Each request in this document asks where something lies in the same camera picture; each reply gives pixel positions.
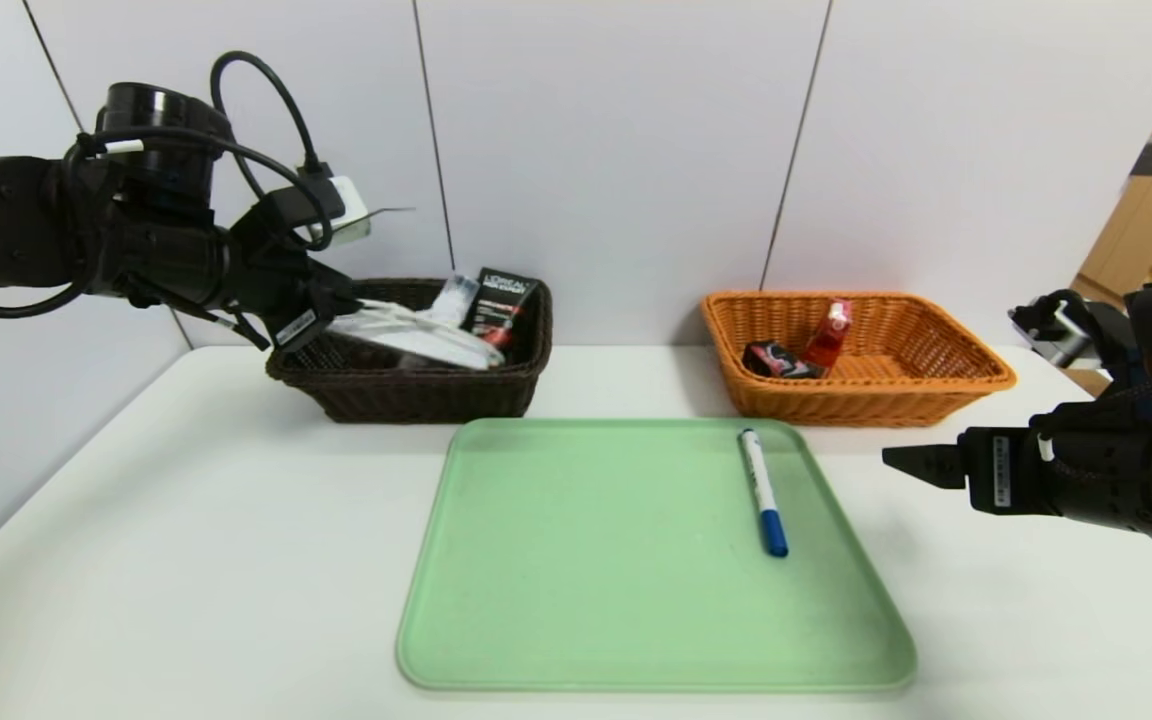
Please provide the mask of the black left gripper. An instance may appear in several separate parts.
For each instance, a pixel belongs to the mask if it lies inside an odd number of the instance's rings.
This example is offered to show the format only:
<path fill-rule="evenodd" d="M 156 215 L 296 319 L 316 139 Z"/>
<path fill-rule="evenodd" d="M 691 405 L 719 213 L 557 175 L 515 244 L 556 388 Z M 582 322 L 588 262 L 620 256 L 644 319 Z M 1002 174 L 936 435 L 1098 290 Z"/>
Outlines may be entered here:
<path fill-rule="evenodd" d="M 302 249 L 237 247 L 227 268 L 227 301 L 255 316 L 276 350 L 294 353 L 329 324 L 364 306 L 353 279 Z"/>

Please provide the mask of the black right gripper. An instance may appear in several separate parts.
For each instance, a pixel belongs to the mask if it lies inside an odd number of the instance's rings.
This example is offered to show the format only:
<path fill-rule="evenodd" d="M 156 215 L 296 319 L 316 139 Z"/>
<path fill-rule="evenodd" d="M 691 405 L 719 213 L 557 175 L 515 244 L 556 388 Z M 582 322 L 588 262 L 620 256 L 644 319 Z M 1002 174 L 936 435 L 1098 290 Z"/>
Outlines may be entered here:
<path fill-rule="evenodd" d="M 882 464 L 937 488 L 969 488 L 975 510 L 1151 532 L 1149 430 L 1124 409 L 1061 404 L 1025 427 L 964 430 L 956 445 L 882 448 Z"/>

